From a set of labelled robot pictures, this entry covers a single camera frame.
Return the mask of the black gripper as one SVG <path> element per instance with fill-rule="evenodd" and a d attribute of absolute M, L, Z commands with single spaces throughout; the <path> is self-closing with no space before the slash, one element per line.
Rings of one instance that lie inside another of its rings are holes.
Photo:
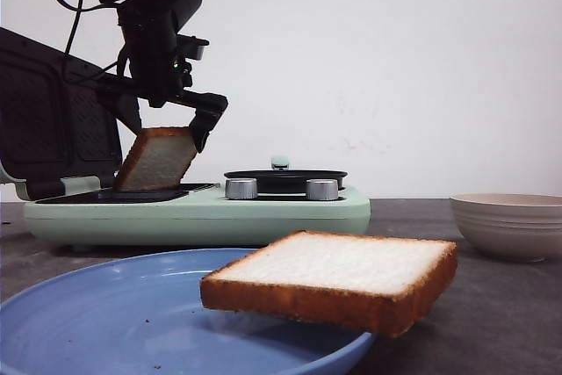
<path fill-rule="evenodd" d="M 139 97 L 152 107 L 163 106 L 191 79 L 185 60 L 193 57 L 193 38 L 178 33 L 193 15 L 193 2 L 185 0 L 126 0 L 117 8 L 125 45 L 118 56 L 118 74 L 125 62 Z M 227 109 L 227 98 L 214 93 L 184 90 L 184 100 L 195 109 L 189 124 L 196 150 L 202 152 L 210 132 Z M 141 130 L 138 99 L 115 91 L 97 90 L 97 101 L 132 133 Z"/>

